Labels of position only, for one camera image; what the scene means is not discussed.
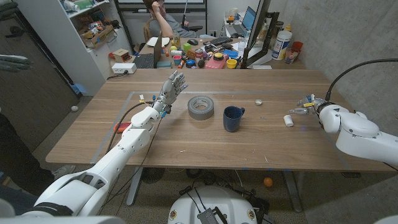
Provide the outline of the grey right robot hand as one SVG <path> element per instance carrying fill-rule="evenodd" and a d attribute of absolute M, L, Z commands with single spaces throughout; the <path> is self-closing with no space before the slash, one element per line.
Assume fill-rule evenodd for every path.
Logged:
<path fill-rule="evenodd" d="M 314 94 L 307 95 L 298 100 L 297 107 L 289 110 L 289 114 L 316 114 L 318 113 L 317 109 L 325 102 L 322 98 L 316 98 Z"/>

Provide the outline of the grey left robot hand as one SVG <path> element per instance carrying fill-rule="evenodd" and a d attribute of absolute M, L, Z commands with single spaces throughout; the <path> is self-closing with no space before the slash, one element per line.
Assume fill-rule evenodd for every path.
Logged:
<path fill-rule="evenodd" d="M 184 73 L 174 71 L 173 74 L 164 82 L 159 96 L 153 103 L 152 107 L 160 114 L 163 112 L 170 113 L 172 103 L 177 99 L 178 95 L 186 89 Z"/>

